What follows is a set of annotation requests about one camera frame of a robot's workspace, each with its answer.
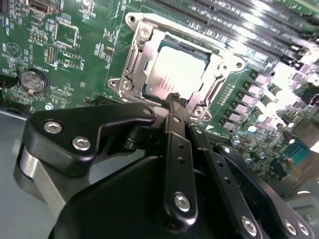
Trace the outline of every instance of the black mechanical linkage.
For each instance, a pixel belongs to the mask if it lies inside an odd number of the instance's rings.
[[[57,217],[51,239],[315,238],[235,149],[211,147],[184,99],[163,107],[165,117],[119,104],[28,119],[14,176]],[[89,184],[93,163],[136,149],[145,156]]]

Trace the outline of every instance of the motherboard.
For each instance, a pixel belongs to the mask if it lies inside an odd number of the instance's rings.
[[[0,0],[0,24],[3,114],[178,92],[264,179],[318,156],[316,0]]]

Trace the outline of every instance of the metal socket frame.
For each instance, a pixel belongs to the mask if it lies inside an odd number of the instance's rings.
[[[156,63],[161,42],[169,37],[190,48],[210,54],[209,63],[201,77],[202,86],[191,95],[187,105],[192,120],[210,121],[212,115],[209,107],[229,74],[245,68],[244,60],[226,49],[223,43],[153,13],[130,12],[126,15],[125,21],[135,31],[135,35],[122,76],[109,79],[108,87],[128,101],[145,103],[150,107],[160,106],[159,102],[146,99],[142,90]],[[207,48],[176,34],[203,43]]]

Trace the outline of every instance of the silver bolt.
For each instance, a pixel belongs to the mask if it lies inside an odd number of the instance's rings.
[[[221,147],[226,153],[230,153],[230,149],[228,147],[226,147],[225,145],[223,145]]]
[[[76,137],[72,140],[73,147],[75,147],[77,150],[86,151],[90,148],[91,143],[90,141],[85,137]]]
[[[139,31],[139,35],[141,38],[147,39],[150,37],[150,31],[144,27]]]
[[[198,127],[195,127],[195,130],[196,130],[197,133],[202,133],[200,128],[198,128]]]
[[[309,236],[309,231],[308,231],[308,229],[307,229],[301,222],[298,222],[298,221],[297,221],[297,224],[298,224],[300,230],[301,230],[306,236]]]
[[[60,133],[62,131],[62,125],[55,121],[46,122],[43,128],[48,133]]]
[[[288,221],[285,220],[285,225],[286,225],[288,231],[289,231],[292,235],[297,235],[297,230],[296,230],[296,228],[294,228],[294,226],[291,225],[290,222],[288,222]]]
[[[174,120],[174,121],[176,121],[177,123],[179,123],[179,122],[180,122],[180,119],[179,119],[179,118],[177,118],[177,117],[173,117],[173,120]]]
[[[175,204],[183,212],[188,212],[190,209],[190,203],[187,197],[183,194],[176,194],[174,198]]]
[[[257,229],[256,226],[252,223],[251,220],[249,220],[247,217],[241,218],[241,223],[244,226],[244,229],[253,237],[257,235]]]
[[[147,114],[147,115],[151,115],[151,114],[152,114],[152,112],[149,111],[148,109],[143,109],[143,112],[144,112],[145,114]]]

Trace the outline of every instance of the cpu socket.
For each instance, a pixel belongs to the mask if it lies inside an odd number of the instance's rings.
[[[156,14],[128,13],[125,20],[135,34],[122,76],[109,79],[109,88],[153,107],[178,92],[188,100],[192,120],[211,120],[210,105],[228,75],[245,68],[243,59],[223,43]]]

